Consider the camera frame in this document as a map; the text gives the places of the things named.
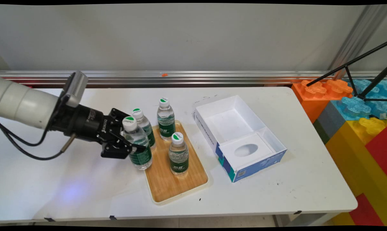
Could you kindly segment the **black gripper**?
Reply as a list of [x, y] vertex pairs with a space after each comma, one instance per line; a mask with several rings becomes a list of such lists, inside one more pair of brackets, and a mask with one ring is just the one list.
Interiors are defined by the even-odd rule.
[[131, 143], [119, 133], [110, 132], [110, 127], [123, 127], [122, 121], [128, 116], [117, 108], [112, 108], [108, 115], [104, 115], [101, 111], [80, 104], [71, 107], [60, 103], [51, 116], [49, 130], [100, 143], [103, 158], [126, 159], [130, 154], [147, 150], [147, 147]]

